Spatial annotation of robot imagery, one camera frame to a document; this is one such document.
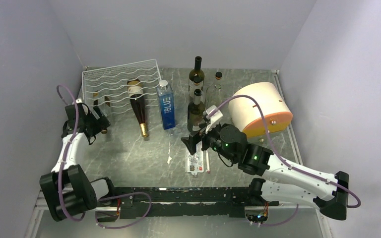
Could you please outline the dark green labelled wine bottle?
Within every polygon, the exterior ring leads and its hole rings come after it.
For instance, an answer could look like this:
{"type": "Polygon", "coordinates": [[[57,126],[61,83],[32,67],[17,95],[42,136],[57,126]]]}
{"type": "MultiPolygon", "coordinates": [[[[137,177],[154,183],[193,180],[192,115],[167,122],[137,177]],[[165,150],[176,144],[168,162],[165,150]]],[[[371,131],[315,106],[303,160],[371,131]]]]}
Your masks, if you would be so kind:
{"type": "Polygon", "coordinates": [[[189,73],[189,80],[195,76],[200,76],[203,80],[205,79],[205,74],[201,69],[202,57],[196,56],[194,59],[194,68],[189,73]]]}

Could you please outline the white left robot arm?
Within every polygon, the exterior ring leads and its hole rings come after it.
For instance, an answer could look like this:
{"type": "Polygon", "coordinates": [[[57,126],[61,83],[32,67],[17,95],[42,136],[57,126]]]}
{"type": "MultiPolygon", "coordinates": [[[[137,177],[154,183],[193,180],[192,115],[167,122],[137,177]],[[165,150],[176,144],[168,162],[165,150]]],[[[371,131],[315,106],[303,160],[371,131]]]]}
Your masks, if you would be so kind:
{"type": "Polygon", "coordinates": [[[65,107],[67,121],[61,135],[63,147],[57,164],[50,173],[42,175],[39,184],[52,218],[62,221],[97,207],[99,200],[105,206],[117,201],[117,191],[108,177],[90,181],[79,162],[87,146],[97,134],[105,134],[111,125],[105,110],[84,103],[65,107]]]}

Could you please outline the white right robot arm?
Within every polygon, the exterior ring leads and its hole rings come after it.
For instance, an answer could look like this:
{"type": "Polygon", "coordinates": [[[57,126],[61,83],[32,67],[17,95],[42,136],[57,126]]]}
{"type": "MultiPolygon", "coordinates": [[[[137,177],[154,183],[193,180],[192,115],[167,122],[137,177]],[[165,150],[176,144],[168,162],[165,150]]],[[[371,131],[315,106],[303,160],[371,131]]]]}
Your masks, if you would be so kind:
{"type": "Polygon", "coordinates": [[[212,149],[221,158],[237,165],[249,175],[278,182],[264,182],[248,191],[253,205],[266,201],[286,201],[311,206],[334,220],[347,218],[349,175],[339,171],[335,174],[319,172],[287,159],[280,160],[276,153],[263,146],[249,143],[247,136],[231,124],[217,125],[209,132],[201,129],[181,138],[188,152],[212,149]]]}

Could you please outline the blue wine bottle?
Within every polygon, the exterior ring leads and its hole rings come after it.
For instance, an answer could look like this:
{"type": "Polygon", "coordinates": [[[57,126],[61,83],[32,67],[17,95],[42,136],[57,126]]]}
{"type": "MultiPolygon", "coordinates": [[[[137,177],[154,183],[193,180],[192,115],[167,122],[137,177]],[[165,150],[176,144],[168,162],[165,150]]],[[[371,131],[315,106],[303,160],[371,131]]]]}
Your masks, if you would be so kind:
{"type": "Polygon", "coordinates": [[[171,129],[176,125],[173,90],[166,80],[161,80],[156,90],[163,129],[171,129]]]}

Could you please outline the clear bottle with cork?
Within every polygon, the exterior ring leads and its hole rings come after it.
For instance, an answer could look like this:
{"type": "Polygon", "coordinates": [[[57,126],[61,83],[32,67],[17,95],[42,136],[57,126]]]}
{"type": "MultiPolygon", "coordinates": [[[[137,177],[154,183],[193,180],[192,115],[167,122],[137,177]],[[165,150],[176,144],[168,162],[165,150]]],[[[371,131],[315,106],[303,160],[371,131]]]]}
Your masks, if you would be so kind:
{"type": "Polygon", "coordinates": [[[200,76],[195,76],[189,80],[189,101],[193,101],[194,92],[196,89],[199,89],[203,92],[204,80],[200,76]]]}

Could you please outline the dark bottle silver neck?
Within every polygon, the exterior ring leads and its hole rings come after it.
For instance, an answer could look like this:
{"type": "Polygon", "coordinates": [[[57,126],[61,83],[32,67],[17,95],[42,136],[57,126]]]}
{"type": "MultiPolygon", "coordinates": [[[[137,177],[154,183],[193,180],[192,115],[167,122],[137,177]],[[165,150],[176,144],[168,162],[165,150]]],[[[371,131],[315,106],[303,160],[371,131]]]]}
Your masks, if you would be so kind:
{"type": "Polygon", "coordinates": [[[203,122],[205,105],[201,98],[202,91],[200,89],[195,89],[193,98],[191,98],[188,104],[187,128],[189,132],[199,131],[199,125],[203,122]]]}

